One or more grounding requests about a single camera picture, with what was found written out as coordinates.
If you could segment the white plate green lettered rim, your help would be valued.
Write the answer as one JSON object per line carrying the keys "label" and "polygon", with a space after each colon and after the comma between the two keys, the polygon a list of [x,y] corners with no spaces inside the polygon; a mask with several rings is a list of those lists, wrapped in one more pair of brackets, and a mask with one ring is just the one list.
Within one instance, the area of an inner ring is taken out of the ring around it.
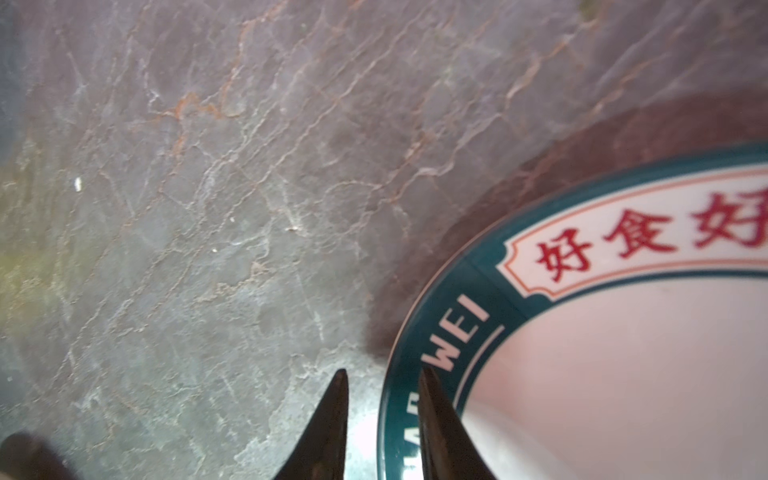
{"label": "white plate green lettered rim", "polygon": [[382,479],[422,475],[431,368],[499,479],[767,475],[767,147],[590,183],[500,221],[411,308]]}

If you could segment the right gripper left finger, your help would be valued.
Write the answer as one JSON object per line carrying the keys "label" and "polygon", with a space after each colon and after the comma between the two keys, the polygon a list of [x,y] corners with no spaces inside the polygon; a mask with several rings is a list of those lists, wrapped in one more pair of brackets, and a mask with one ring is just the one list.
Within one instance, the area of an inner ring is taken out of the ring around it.
{"label": "right gripper left finger", "polygon": [[348,412],[348,375],[339,369],[275,479],[343,479]]}

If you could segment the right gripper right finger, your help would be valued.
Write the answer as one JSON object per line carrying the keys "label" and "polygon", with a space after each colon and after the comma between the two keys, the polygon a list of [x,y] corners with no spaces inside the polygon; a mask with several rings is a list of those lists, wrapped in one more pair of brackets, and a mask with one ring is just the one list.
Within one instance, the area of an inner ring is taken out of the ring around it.
{"label": "right gripper right finger", "polygon": [[493,480],[452,403],[431,367],[418,381],[418,419],[422,471],[425,479]]}

